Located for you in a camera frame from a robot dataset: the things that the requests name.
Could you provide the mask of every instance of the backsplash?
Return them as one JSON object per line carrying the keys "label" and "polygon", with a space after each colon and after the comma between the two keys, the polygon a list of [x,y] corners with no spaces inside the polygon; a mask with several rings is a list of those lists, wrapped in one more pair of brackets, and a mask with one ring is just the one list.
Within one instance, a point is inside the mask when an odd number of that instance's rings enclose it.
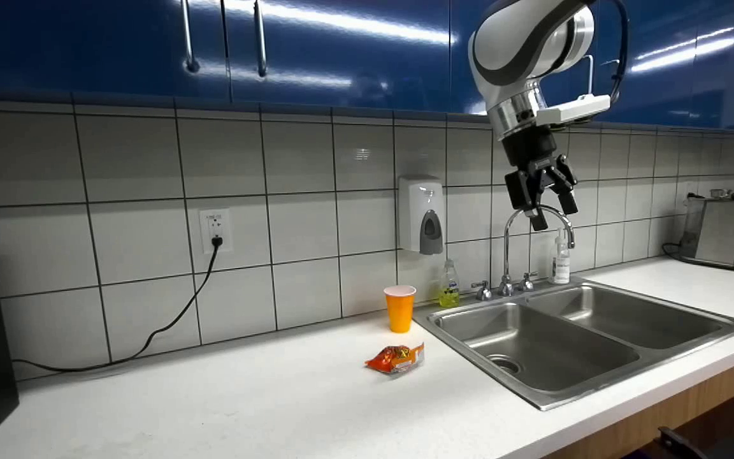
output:
{"label": "backsplash", "polygon": [[[574,271],[658,256],[685,195],[734,189],[734,132],[570,127],[581,179]],[[148,354],[381,309],[381,289],[500,284],[513,215],[485,119],[194,112],[0,103],[0,293],[12,356],[133,354],[202,284],[202,209],[232,211],[232,253]],[[394,249],[394,179],[445,187],[445,253]],[[548,272],[552,232],[515,225],[513,267]],[[20,378],[41,374],[17,367]]]}

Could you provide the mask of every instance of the faucet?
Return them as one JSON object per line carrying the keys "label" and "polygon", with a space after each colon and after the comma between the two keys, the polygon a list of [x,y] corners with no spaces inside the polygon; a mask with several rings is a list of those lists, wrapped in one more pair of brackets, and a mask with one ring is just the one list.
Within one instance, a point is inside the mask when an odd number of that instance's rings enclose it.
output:
{"label": "faucet", "polygon": [[[567,249],[575,248],[575,239],[574,239],[574,226],[570,223],[564,218],[564,211],[559,211],[556,207],[548,207],[548,205],[537,205],[543,211],[552,215],[567,232]],[[510,266],[510,257],[513,257],[513,225],[515,220],[523,215],[523,209],[516,209],[510,223],[505,225],[505,232],[502,232],[502,280],[500,280],[500,293],[502,297],[510,297],[510,293],[516,293],[516,286],[513,284],[513,266]],[[532,289],[532,279],[525,275],[525,280],[520,284],[520,291],[529,291]]]}

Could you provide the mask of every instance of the kitchen counter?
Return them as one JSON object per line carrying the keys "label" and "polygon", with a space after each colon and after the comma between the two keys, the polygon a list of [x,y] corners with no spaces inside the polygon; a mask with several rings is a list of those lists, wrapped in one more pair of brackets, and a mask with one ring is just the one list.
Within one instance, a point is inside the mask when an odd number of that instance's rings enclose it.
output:
{"label": "kitchen counter", "polygon": [[[734,272],[650,260],[597,284],[734,316]],[[365,360],[425,341],[385,378]],[[412,325],[365,316],[23,386],[0,459],[543,457],[734,367],[734,337],[537,411]]]}

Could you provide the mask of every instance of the wall socket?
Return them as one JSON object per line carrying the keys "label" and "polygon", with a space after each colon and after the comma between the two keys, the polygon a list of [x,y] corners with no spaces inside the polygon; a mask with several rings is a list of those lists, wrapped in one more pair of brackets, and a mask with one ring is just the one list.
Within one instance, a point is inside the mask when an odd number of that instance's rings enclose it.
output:
{"label": "wall socket", "polygon": [[230,209],[203,209],[199,211],[199,229],[202,229],[202,244],[203,253],[212,256],[214,237],[221,237],[220,253],[232,253],[235,239],[232,239],[232,211]]}

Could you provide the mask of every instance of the sink basin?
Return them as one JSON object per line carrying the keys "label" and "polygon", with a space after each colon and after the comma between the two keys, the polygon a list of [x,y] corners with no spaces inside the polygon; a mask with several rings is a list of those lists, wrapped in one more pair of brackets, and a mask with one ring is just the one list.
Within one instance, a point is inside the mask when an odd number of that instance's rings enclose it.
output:
{"label": "sink basin", "polygon": [[589,284],[415,321],[539,411],[734,335],[731,316]]}
{"label": "sink basin", "polygon": [[597,286],[534,293],[523,303],[646,349],[694,348],[734,332],[728,316]]}

